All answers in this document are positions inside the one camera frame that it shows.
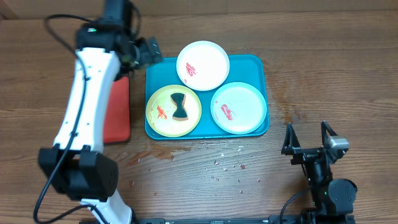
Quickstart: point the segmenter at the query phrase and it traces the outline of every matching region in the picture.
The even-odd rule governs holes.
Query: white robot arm
[[[116,189],[117,163],[102,155],[104,119],[113,81],[122,74],[162,61],[154,38],[136,39],[139,27],[136,33],[131,32],[133,11],[139,16],[128,0],[106,0],[102,18],[83,24],[76,33],[75,78],[67,112],[53,147],[42,148],[39,153],[40,168],[49,181],[34,210],[36,223],[52,223],[84,207],[101,224],[137,222]],[[49,32],[73,52],[53,31]],[[58,193],[79,200],[81,206],[42,222],[37,213],[50,184]]]

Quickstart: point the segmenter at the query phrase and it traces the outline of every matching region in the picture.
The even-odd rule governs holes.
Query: yellow plate
[[[184,108],[188,120],[176,121],[173,114],[177,109],[171,94],[185,94]],[[157,133],[171,138],[188,134],[199,123],[201,104],[198,96],[189,88],[181,85],[169,85],[157,90],[150,98],[146,108],[146,118],[150,127]]]

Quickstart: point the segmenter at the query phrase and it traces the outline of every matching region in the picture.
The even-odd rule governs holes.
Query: paper plate
[[[186,121],[173,119],[177,109],[171,94],[185,95],[184,108],[188,114]],[[166,137],[180,137],[188,134],[199,123],[201,104],[198,96],[189,88],[181,85],[169,85],[157,90],[150,98],[146,108],[146,118],[150,127]]]
[[[228,76],[228,55],[213,42],[194,42],[178,55],[177,73],[181,81],[191,89],[212,90],[219,87]]]
[[[217,125],[233,134],[256,130],[267,115],[267,105],[259,90],[234,82],[219,88],[211,99],[211,115]]]

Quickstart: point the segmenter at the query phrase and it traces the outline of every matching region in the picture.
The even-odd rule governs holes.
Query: plate rim
[[[225,91],[225,90],[227,90],[228,88],[230,88],[229,86],[231,86],[231,85],[233,85],[233,86],[240,86],[240,87],[243,86],[243,88],[245,88],[245,89],[247,89],[247,90],[249,90],[249,91],[251,91],[251,89],[254,89],[254,90],[256,91],[256,92],[254,92],[255,95],[257,95],[257,97],[259,97],[259,98],[261,99],[261,103],[262,103],[263,106],[264,106],[264,110],[265,110],[266,112],[264,113],[264,115],[263,115],[263,117],[262,117],[262,121],[256,126],[256,128],[254,128],[254,129],[253,129],[252,131],[250,131],[250,132],[237,133],[237,132],[228,130],[228,129],[224,128],[224,126],[220,125],[220,122],[218,122],[218,120],[217,120],[216,117],[215,117],[215,112],[214,112],[215,97],[218,96],[218,95],[220,95],[220,93],[221,93],[222,91]],[[214,93],[214,95],[211,97],[211,101],[210,101],[210,113],[211,113],[211,117],[213,118],[214,122],[215,122],[222,130],[224,130],[224,131],[226,131],[226,132],[228,132],[228,133],[231,133],[231,134],[236,134],[236,135],[249,134],[249,133],[251,133],[251,132],[257,130],[258,128],[260,128],[260,126],[261,126],[261,125],[263,124],[263,122],[266,120],[266,118],[267,118],[267,113],[268,113],[267,101],[266,101],[266,99],[264,98],[264,96],[262,95],[262,93],[261,93],[256,87],[254,87],[254,86],[252,86],[252,85],[250,85],[250,84],[248,84],[248,83],[244,83],[244,82],[231,82],[231,83],[227,83],[227,84],[221,86],[221,87]]]
[[[196,45],[199,45],[201,43],[210,44],[210,45],[214,46],[216,49],[220,50],[220,52],[224,55],[224,57],[226,58],[226,61],[227,61],[226,76],[224,77],[224,80],[218,86],[216,86],[214,88],[202,88],[202,89],[201,88],[194,88],[191,85],[189,85],[188,83],[185,83],[183,78],[181,77],[180,73],[178,72],[178,65],[181,63],[181,60],[182,60],[181,58],[185,54],[185,52],[188,51],[189,48],[192,48],[192,47],[194,47]],[[181,80],[181,82],[185,86],[191,88],[192,90],[196,90],[196,91],[210,91],[210,90],[214,90],[214,89],[220,87],[225,82],[225,80],[228,78],[230,68],[231,68],[231,63],[229,62],[229,57],[228,57],[228,54],[225,52],[225,50],[220,45],[218,45],[218,44],[216,44],[216,43],[214,43],[212,41],[208,41],[208,40],[198,40],[198,41],[192,42],[192,43],[188,44],[187,46],[185,46],[181,50],[181,52],[178,54],[177,61],[176,61],[176,64],[175,64],[175,69],[177,70],[177,75],[178,75],[179,79]]]
[[[150,111],[149,111],[150,108],[148,107],[148,105],[149,105],[149,103],[151,102],[152,97],[155,97],[156,94],[159,94],[159,92],[160,92],[161,90],[163,90],[164,88],[172,88],[173,86],[177,86],[178,88],[186,89],[188,92],[193,93],[193,95],[194,95],[195,98],[197,99],[197,102],[199,102],[199,109],[200,109],[200,110],[199,110],[199,116],[198,116],[198,119],[197,119],[195,125],[193,125],[192,128],[190,128],[189,131],[187,131],[186,133],[183,133],[183,134],[173,134],[173,135],[164,135],[164,134],[162,134],[162,133],[159,133],[159,132],[157,131],[157,128],[156,128],[156,127],[153,127],[152,123],[149,122],[149,120],[148,120],[148,114],[150,113]],[[173,84],[173,85],[163,86],[162,88],[156,90],[156,91],[154,92],[154,94],[152,94],[152,95],[149,97],[148,102],[147,102],[147,104],[146,104],[146,108],[145,108],[145,119],[146,119],[146,121],[148,122],[149,126],[150,126],[157,134],[159,134],[159,135],[161,135],[161,136],[168,137],[168,138],[178,138],[178,137],[181,137],[181,136],[184,136],[184,135],[190,133],[191,131],[193,131],[193,130],[198,126],[198,123],[199,123],[199,121],[200,121],[200,119],[201,119],[201,112],[202,112],[201,101],[200,101],[198,95],[197,95],[194,91],[192,91],[190,88],[188,88],[188,87],[186,87],[186,86],[178,85],[178,84]]]

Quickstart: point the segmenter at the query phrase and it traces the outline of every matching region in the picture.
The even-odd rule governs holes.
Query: white plate
[[[256,130],[267,115],[266,101],[260,91],[241,82],[219,88],[211,99],[210,110],[217,125],[233,134]]]
[[[178,55],[177,73],[191,89],[212,90],[219,87],[228,76],[228,55],[219,45],[210,41],[191,43]]]

